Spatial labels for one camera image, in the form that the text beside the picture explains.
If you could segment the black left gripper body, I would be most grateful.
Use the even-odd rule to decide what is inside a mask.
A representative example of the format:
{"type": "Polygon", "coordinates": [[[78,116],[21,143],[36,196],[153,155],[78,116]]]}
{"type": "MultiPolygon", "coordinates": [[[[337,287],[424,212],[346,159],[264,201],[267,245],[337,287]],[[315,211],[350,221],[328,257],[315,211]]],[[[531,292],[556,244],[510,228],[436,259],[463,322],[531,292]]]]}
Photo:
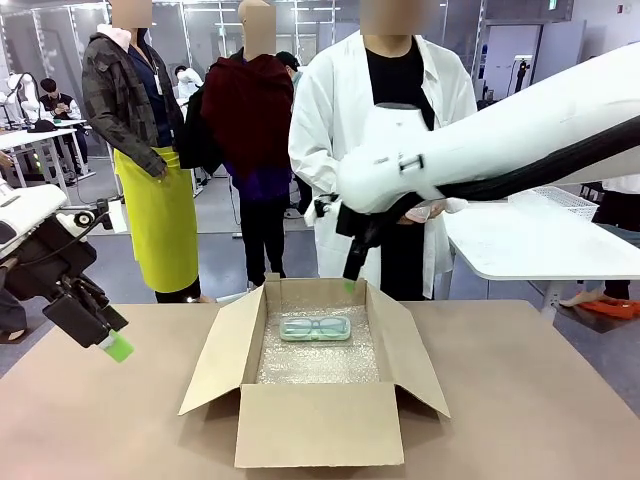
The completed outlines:
{"type": "Polygon", "coordinates": [[[70,242],[73,236],[63,227],[42,225],[3,258],[14,264],[6,272],[3,287],[18,300],[42,297],[56,300],[65,293],[64,280],[81,277],[97,259],[87,242],[70,242]]]}

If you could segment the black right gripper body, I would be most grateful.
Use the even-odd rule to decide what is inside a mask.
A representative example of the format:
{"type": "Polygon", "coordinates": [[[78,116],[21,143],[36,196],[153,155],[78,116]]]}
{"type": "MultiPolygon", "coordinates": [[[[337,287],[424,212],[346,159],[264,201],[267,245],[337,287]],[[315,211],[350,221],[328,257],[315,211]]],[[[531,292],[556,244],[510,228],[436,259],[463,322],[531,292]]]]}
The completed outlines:
{"type": "Polygon", "coordinates": [[[406,213],[422,203],[417,193],[408,193],[381,213],[359,213],[342,202],[338,209],[336,233],[355,239],[365,246],[378,246],[388,227],[395,225],[406,213]]]}

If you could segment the person's right forearm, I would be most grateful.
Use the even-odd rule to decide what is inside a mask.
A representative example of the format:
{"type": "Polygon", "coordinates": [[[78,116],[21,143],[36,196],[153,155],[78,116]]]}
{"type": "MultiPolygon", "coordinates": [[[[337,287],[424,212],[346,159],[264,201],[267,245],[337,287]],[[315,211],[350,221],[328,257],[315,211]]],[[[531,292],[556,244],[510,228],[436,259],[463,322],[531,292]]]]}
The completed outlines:
{"type": "Polygon", "coordinates": [[[339,162],[326,149],[304,152],[290,151],[294,173],[304,180],[314,192],[336,193],[339,162]]]}

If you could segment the mint green glasses case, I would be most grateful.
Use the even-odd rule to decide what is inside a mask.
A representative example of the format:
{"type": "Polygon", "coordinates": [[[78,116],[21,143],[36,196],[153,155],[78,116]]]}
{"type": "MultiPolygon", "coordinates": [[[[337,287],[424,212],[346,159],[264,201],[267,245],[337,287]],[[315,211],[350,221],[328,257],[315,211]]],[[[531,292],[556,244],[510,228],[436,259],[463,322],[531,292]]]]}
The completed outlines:
{"type": "Polygon", "coordinates": [[[309,317],[287,317],[287,318],[285,318],[285,319],[280,321],[280,324],[279,324],[279,336],[280,336],[281,340],[287,341],[287,342],[345,341],[345,340],[348,340],[351,337],[351,322],[350,322],[350,320],[348,318],[346,318],[344,316],[334,316],[334,315],[329,315],[329,316],[309,316],[309,317]],[[342,335],[338,335],[338,336],[328,336],[328,335],[321,335],[321,334],[292,336],[292,335],[287,335],[283,331],[283,324],[284,324],[284,322],[286,320],[291,320],[291,319],[294,319],[294,318],[320,319],[320,318],[323,318],[323,317],[338,317],[338,318],[345,319],[348,322],[349,331],[346,334],[342,334],[342,335]]]}

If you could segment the person's left hand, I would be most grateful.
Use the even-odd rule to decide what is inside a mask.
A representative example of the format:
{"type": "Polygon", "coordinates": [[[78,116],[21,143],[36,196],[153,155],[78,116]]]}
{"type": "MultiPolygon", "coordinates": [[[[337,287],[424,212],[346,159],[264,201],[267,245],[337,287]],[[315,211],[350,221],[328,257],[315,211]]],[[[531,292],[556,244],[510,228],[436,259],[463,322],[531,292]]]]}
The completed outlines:
{"type": "Polygon", "coordinates": [[[437,218],[446,210],[446,206],[446,201],[434,201],[416,206],[405,214],[405,218],[414,223],[426,223],[428,220],[437,218]]]}

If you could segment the person in dark trousers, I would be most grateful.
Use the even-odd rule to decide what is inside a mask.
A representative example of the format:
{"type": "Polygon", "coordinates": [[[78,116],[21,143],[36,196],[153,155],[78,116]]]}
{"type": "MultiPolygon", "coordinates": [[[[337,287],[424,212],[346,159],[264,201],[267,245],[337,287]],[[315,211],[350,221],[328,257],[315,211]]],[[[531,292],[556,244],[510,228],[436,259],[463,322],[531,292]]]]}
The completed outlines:
{"type": "Polygon", "coordinates": [[[22,305],[6,289],[0,289],[0,334],[8,342],[16,341],[27,330],[26,313],[22,305]]]}

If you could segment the dark-framed eyeglasses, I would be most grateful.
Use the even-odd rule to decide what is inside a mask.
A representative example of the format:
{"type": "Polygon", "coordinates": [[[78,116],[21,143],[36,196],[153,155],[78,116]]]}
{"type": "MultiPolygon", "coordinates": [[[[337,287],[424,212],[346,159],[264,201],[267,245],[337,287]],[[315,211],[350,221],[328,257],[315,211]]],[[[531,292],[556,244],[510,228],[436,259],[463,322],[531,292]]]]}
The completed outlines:
{"type": "Polygon", "coordinates": [[[284,322],[283,331],[292,336],[310,334],[338,336],[346,334],[349,331],[349,326],[345,319],[338,317],[323,317],[320,319],[294,318],[284,322]]]}

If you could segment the mannequin with yellow apron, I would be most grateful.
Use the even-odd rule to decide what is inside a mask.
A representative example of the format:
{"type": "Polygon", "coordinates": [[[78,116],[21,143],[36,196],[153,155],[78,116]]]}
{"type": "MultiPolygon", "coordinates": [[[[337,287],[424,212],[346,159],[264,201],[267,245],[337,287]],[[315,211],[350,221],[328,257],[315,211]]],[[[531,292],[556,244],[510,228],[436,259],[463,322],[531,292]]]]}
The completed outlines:
{"type": "Polygon", "coordinates": [[[160,303],[199,303],[192,180],[179,159],[184,118],[165,63],[145,40],[152,0],[106,1],[110,20],[82,61],[86,118],[112,147],[145,284],[160,303]]]}

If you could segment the bubble wrap sheet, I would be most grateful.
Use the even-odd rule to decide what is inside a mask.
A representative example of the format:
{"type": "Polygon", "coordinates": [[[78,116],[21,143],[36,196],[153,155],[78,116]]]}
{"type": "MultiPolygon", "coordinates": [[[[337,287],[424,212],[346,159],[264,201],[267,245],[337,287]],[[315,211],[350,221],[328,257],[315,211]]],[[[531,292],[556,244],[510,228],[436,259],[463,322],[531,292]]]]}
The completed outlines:
{"type": "Polygon", "coordinates": [[[367,312],[367,287],[356,283],[348,292],[344,282],[302,282],[290,292],[284,282],[263,288],[266,301],[264,335],[256,372],[258,384],[356,384],[380,380],[367,312]],[[344,316],[351,322],[345,341],[287,342],[279,324],[287,317],[344,316]]]}

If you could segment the white work table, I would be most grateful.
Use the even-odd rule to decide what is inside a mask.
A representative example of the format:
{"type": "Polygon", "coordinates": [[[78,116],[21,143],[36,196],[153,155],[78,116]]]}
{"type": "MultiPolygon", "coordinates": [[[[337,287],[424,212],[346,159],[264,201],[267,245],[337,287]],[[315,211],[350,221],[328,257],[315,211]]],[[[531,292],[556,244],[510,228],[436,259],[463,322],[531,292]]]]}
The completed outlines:
{"type": "Polygon", "coordinates": [[[6,152],[13,161],[13,168],[18,177],[19,185],[22,188],[27,187],[21,165],[18,160],[18,155],[25,153],[29,150],[35,150],[38,155],[38,161],[40,166],[44,169],[43,175],[45,180],[49,183],[56,183],[62,192],[67,197],[67,202],[70,202],[69,191],[64,179],[62,167],[60,164],[59,156],[54,146],[53,139],[63,137],[64,135],[77,134],[75,128],[76,125],[84,125],[86,121],[80,120],[66,120],[56,123],[57,127],[54,131],[33,133],[31,130],[14,130],[6,131],[0,134],[0,150],[6,152]],[[50,159],[55,169],[55,176],[50,175],[50,168],[46,162],[43,154],[43,148],[47,146],[50,151],[50,159]]]}

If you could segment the person in white coat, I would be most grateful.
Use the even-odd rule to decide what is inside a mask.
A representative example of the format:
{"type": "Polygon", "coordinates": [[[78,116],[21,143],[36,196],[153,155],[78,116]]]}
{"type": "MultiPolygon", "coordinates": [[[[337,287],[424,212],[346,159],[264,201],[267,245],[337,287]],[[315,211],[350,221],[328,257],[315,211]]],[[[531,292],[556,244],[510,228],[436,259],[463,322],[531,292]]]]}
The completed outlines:
{"type": "MultiPolygon", "coordinates": [[[[430,130],[476,112],[472,80],[451,50],[421,37],[437,0],[361,0],[360,29],[317,54],[297,85],[291,150],[326,149],[338,162],[362,142],[382,103],[420,110],[430,130]]],[[[426,223],[403,216],[380,248],[378,288],[397,301],[431,300],[453,268],[444,211],[426,223]]]]}

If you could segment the seated person with phone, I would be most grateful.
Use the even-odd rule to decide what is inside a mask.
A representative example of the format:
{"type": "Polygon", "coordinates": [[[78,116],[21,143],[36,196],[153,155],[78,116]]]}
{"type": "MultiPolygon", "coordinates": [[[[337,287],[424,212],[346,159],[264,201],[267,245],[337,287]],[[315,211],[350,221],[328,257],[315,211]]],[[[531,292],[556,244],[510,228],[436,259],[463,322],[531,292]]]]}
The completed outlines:
{"type": "MultiPolygon", "coordinates": [[[[40,81],[40,87],[44,94],[39,98],[42,117],[54,122],[55,120],[71,121],[80,120],[81,112],[73,97],[61,93],[56,82],[52,78],[44,78],[40,81]]],[[[76,151],[80,152],[82,164],[88,161],[85,130],[80,124],[74,125],[77,131],[75,135],[64,135],[62,141],[67,146],[75,173],[82,174],[82,167],[76,157],[76,151]]]]}

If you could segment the white side table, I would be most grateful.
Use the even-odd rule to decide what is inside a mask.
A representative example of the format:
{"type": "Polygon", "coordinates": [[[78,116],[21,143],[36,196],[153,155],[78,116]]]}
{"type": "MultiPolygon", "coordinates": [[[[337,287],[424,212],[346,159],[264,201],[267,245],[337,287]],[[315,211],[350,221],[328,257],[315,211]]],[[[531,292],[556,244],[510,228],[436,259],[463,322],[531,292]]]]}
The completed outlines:
{"type": "Polygon", "coordinates": [[[640,249],[553,205],[472,203],[443,219],[454,255],[488,281],[546,281],[552,321],[563,288],[579,280],[640,280],[640,249]]]}

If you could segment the mannequin with red shawl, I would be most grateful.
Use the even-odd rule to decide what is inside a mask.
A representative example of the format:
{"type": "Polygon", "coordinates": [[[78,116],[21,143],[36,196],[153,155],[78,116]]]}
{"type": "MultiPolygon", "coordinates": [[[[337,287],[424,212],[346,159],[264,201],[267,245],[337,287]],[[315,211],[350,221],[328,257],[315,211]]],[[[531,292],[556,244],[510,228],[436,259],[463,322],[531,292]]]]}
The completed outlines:
{"type": "Polygon", "coordinates": [[[247,280],[283,275],[284,213],[292,180],[288,136],[293,84],[275,55],[276,15],[266,0],[241,0],[243,45],[218,58],[189,99],[180,162],[224,167],[239,196],[247,280]]]}

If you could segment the open brown cardboard box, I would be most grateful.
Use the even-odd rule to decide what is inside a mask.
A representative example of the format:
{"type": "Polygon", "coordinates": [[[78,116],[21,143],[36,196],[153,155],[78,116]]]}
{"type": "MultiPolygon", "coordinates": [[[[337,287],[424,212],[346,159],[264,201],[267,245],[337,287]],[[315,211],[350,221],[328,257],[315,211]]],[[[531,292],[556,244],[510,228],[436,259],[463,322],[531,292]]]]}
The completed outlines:
{"type": "Polygon", "coordinates": [[[441,415],[449,412],[411,312],[364,280],[380,380],[356,384],[258,384],[264,335],[263,288],[317,280],[269,277],[222,307],[184,394],[187,414],[231,392],[240,396],[234,463],[243,469],[399,465],[404,460],[397,395],[405,392],[441,415]]]}

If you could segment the person with black cap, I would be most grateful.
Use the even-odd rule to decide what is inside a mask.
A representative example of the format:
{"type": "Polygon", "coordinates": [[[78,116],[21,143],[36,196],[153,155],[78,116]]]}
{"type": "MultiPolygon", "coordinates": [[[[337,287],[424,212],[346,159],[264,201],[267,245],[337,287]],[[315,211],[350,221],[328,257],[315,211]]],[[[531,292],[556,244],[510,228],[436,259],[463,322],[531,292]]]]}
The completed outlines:
{"type": "Polygon", "coordinates": [[[275,55],[275,57],[284,66],[292,82],[294,92],[297,92],[297,85],[300,79],[302,78],[302,71],[300,70],[300,62],[292,53],[287,51],[280,51],[275,55]]]}

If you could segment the white plastic basket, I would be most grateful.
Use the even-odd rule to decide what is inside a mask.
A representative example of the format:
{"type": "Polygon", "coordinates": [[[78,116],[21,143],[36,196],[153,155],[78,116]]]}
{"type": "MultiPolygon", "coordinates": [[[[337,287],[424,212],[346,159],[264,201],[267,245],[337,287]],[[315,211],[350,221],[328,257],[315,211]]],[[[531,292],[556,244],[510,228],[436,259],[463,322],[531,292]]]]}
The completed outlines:
{"type": "Polygon", "coordinates": [[[555,186],[542,186],[508,197],[508,202],[519,206],[544,206],[566,210],[591,222],[598,205],[555,186]]]}

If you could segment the black tripod stand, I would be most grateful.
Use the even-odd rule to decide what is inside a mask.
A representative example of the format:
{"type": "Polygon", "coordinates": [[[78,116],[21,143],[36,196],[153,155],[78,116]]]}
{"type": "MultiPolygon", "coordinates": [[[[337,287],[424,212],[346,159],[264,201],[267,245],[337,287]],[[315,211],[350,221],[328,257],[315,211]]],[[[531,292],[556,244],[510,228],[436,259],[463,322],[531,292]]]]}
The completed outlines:
{"type": "Polygon", "coordinates": [[[523,58],[520,60],[518,65],[517,75],[516,75],[516,84],[515,84],[513,93],[518,93],[522,90],[525,76],[527,74],[527,71],[530,69],[530,60],[531,60],[530,57],[523,58]]]}

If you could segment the orange cloth on floor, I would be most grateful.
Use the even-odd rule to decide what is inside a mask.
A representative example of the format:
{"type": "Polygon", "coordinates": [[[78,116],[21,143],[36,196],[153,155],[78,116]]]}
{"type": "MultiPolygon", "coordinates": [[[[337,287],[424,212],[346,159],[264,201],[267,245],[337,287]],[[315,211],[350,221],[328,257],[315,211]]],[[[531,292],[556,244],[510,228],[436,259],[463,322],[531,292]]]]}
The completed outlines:
{"type": "Polygon", "coordinates": [[[619,320],[640,319],[640,301],[615,299],[601,292],[580,292],[559,304],[566,308],[580,307],[619,320]]]}

